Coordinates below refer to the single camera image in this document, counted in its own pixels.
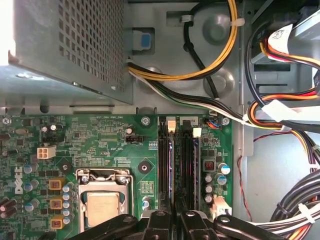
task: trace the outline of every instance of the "green circuit board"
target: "green circuit board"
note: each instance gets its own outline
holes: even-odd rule
[[[131,114],[2,116],[0,201],[3,198],[16,200],[17,212],[10,217],[0,218],[0,240],[38,240],[44,232],[56,232],[57,240],[65,240],[78,234],[77,169],[128,169],[133,175],[134,215],[140,218],[145,197],[150,200],[150,208],[157,209],[158,117]],[[182,127],[182,119],[188,120],[188,115],[176,116],[177,131]],[[224,162],[232,169],[232,124],[212,129],[204,123],[204,115],[192,115],[192,119],[196,119],[193,127],[202,128],[201,155]],[[50,128],[52,125],[57,127],[55,131],[43,131],[43,127]],[[126,141],[128,128],[133,129],[134,135],[143,136],[143,141],[134,144]],[[9,134],[9,139],[5,139],[6,134]],[[56,145],[54,157],[37,158],[37,148],[43,147],[44,142]],[[139,171],[141,162],[149,163],[147,174]],[[27,174],[24,172],[26,165],[37,165],[37,170]],[[216,171],[210,173],[213,179]],[[49,207],[50,199],[63,194],[61,190],[48,189],[49,180],[56,178],[63,178],[66,183],[73,183],[74,186],[70,192],[71,206],[68,208],[71,221],[59,230],[50,227],[50,219],[62,215],[62,210]],[[32,180],[36,180],[38,186],[32,191],[26,191],[24,186]],[[215,181],[212,185],[214,193],[225,197],[226,202],[232,206],[232,173],[227,176],[227,183],[223,187]],[[26,211],[26,204],[34,199],[39,202],[39,206],[33,211]],[[200,206],[201,210],[210,214],[202,199]]]

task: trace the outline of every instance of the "mounting screw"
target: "mounting screw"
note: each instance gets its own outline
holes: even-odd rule
[[[223,222],[223,223],[228,223],[228,222],[230,222],[230,219],[227,218],[226,216],[223,216],[223,217],[220,218],[220,221]]]
[[[225,117],[225,118],[222,119],[222,125],[223,126],[227,126],[227,125],[229,125],[229,123],[230,123],[230,119],[229,118]]]
[[[145,126],[148,126],[150,124],[150,118],[147,116],[144,116],[143,118],[141,118],[141,123]]]
[[[187,215],[188,217],[193,217],[195,213],[193,211],[187,211],[185,215]]]
[[[121,176],[119,177],[119,182],[122,184],[126,184],[127,183],[127,178],[125,176]]]
[[[84,184],[89,182],[89,178],[87,176],[82,176],[81,177],[81,182],[83,182]]]
[[[4,119],[2,119],[2,123],[4,125],[10,125],[11,124],[11,119],[8,117],[5,117]]]
[[[123,221],[124,221],[125,223],[130,223],[132,220],[133,220],[133,219],[132,219],[131,216],[126,216],[126,217],[123,219]]]

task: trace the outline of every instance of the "black cable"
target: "black cable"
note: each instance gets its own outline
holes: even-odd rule
[[[250,70],[250,59],[251,59],[251,49],[252,49],[252,43],[254,37],[260,33],[262,30],[267,28],[269,25],[269,22],[265,22],[260,25],[255,31],[253,31],[252,35],[249,38],[249,41],[246,45],[246,51],[244,54],[244,73],[246,77],[246,81],[249,87],[249,90],[254,98],[254,100],[258,103],[260,107],[264,107],[266,103],[262,100],[261,96],[259,95],[255,84],[253,82],[253,79],[251,77],[251,70]],[[297,122],[292,122],[292,121],[281,121],[280,124],[287,126],[291,129],[294,130],[302,130],[305,132],[313,132],[313,133],[320,133],[320,125],[317,124],[303,124],[303,123],[297,123]]]
[[[197,5],[195,5],[190,10],[189,14],[194,16],[199,10],[208,7],[209,5],[211,5],[213,3],[215,3],[215,1],[212,1],[212,0],[210,0],[210,1],[202,1],[202,2],[198,3]],[[183,39],[184,39],[183,48],[190,54],[191,58],[193,59],[193,61],[197,65],[197,67],[200,70],[203,70],[203,69],[206,68],[206,66],[201,61],[199,55],[195,51],[193,43],[190,40],[189,28],[192,27],[192,26],[193,26],[193,21],[185,22],[184,25],[183,25]],[[207,83],[209,85],[209,88],[210,88],[211,92],[212,92],[213,98],[214,99],[219,98],[219,94],[218,94],[217,88],[216,88],[216,86],[214,84],[214,81],[211,78],[211,76],[207,76],[205,79],[206,79],[206,81],[207,81]]]

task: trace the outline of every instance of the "motherboard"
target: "motherboard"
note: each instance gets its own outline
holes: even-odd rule
[[[231,214],[230,121],[4,115],[0,127],[0,240],[66,240],[120,214],[139,219],[162,192],[172,206],[179,192],[210,218]]]

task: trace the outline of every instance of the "black ram slot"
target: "black ram slot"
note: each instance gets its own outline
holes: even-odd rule
[[[159,117],[158,126],[158,190],[169,192],[169,138],[166,117]]]
[[[188,209],[194,209],[194,141],[191,126],[183,121],[180,149],[180,182]]]

